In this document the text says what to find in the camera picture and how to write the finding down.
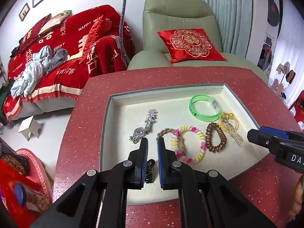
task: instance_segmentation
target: green plastic wristband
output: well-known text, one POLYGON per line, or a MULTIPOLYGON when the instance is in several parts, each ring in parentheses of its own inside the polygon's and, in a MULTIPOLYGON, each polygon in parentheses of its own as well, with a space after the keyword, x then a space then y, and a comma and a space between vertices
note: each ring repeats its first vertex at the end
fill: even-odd
POLYGON ((215 121, 216 119, 218 119, 218 117, 220 116, 220 114, 222 113, 222 107, 221 105, 219 104, 219 102, 215 99, 215 98, 212 98, 210 96, 207 96, 207 95, 196 95, 194 96, 191 100, 190 100, 190 103, 189 103, 189 110, 191 112, 191 114, 197 118, 198 120, 201 120, 203 122, 213 122, 215 121), (213 116, 207 116, 207 115, 203 115, 201 113, 199 113, 198 111, 196 111, 193 107, 193 104, 197 101, 206 101, 206 102, 209 102, 212 107, 214 108, 214 110, 217 112, 216 115, 213 115, 213 116))

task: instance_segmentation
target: tray rim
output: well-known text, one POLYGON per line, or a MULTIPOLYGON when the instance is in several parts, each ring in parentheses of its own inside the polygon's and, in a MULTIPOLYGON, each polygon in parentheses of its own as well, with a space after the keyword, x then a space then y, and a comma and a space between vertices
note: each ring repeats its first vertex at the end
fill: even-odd
POLYGON ((124 95, 132 95, 132 94, 136 94, 136 93, 158 91, 158 90, 178 89, 178 88, 187 88, 187 87, 210 87, 210 86, 214 86, 214 87, 226 87, 232 93, 232 95, 236 98, 236 100, 239 102, 239 104, 241 104, 242 108, 245 110, 245 112, 247 113, 247 115, 253 121, 253 123, 257 127, 257 129, 260 128, 259 124, 255 120, 255 118, 252 116, 252 114, 249 112, 249 110, 247 109, 247 107, 243 104, 243 102, 239 99, 239 97, 232 91, 232 89, 230 87, 228 87, 228 85, 225 84, 225 83, 202 83, 202 84, 179 85, 179 86, 170 86, 170 87, 156 87, 156 88, 142 89, 142 90, 131 91, 131 92, 111 94, 109 96, 109 98, 108 98, 107 105, 106 105, 106 108, 105 108, 105 111, 104 111, 105 113, 104 113, 104 118, 103 118, 102 128, 101 128, 101 139, 100 139, 100 148, 99 148, 99 172, 102 171, 102 157, 103 157, 102 145, 103 145, 104 136, 105 136, 105 130, 104 130, 104 128, 105 128, 105 124, 106 124, 106 120, 107 120, 108 109, 109 109, 109 106, 110 106, 110 102, 113 101, 113 99, 115 97, 124 96, 124 95))

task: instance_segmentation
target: greek key pattern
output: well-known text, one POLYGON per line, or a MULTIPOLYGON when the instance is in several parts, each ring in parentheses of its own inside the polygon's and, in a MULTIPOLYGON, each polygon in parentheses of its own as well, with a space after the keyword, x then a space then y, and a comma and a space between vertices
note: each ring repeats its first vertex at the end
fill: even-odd
POLYGON ((42 188, 43 188, 43 193, 48 198, 48 200, 51 202, 52 200, 51 200, 51 198, 49 196, 48 189, 47 189, 47 186, 45 184, 45 181, 44 181, 44 178, 43 178, 43 175, 42 175, 42 171, 41 171, 41 169, 39 167, 39 164, 37 163, 36 159, 34 158, 34 156, 30 152, 28 152, 26 150, 18 150, 16 153, 18 153, 18 154, 24 154, 24 155, 28 156, 29 159, 33 162, 33 164, 34 164, 34 166, 36 168, 36 171, 38 173, 38 176, 39 176, 42 188))

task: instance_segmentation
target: shallow box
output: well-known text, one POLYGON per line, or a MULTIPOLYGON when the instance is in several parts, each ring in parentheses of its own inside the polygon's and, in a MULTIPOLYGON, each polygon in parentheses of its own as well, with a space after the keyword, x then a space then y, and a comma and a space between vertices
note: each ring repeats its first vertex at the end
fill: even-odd
MULTIPOLYGON (((234 113, 240 122, 238 133, 244 142, 239 147, 230 134, 225 133, 227 144, 224 150, 219 153, 207 150, 202 161, 192 165, 193 169, 204 172, 214 169, 229 180, 252 167, 269 153, 268 149, 248 142, 247 132, 252 128, 258 129, 259 125, 225 84, 184 85, 111 95, 104 115, 100 171, 109 170, 117 163, 127 160, 129 153, 139 148, 140 142, 133 144, 129 137, 134 129, 145 126, 144 121, 149 108, 158 111, 155 122, 151 125, 150 134, 145 136, 149 141, 148 159, 156 161, 153 168, 153 183, 145 184, 142 190, 129 190, 127 204, 155 203, 178 197, 177 190, 163 191, 160 188, 156 137, 164 128, 180 128, 183 125, 195 126, 205 134, 209 123, 201 122, 189 111, 190 99, 198 94, 214 97, 221 104, 223 111, 234 113)), ((212 115, 212 111, 203 102, 198 102, 196 109, 204 109, 206 115, 212 115)), ((212 144, 217 145, 220 139, 215 131, 212 134, 212 144)), ((167 149, 172 147, 171 138, 171 133, 164 135, 167 149)), ((200 150, 198 136, 192 132, 185 132, 183 138, 187 149, 186 156, 194 158, 200 150)))

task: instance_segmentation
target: green leather recliner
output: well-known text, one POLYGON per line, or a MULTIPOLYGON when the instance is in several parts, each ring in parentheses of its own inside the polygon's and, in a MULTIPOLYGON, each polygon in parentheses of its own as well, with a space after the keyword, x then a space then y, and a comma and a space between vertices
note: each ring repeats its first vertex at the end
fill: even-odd
POLYGON ((265 83, 264 72, 249 60, 222 52, 221 39, 215 15, 202 0, 146 0, 142 15, 143 51, 131 60, 128 70, 173 66, 230 66, 252 70, 265 83), (157 31, 203 28, 209 39, 226 61, 189 60, 170 63, 167 47, 157 31))

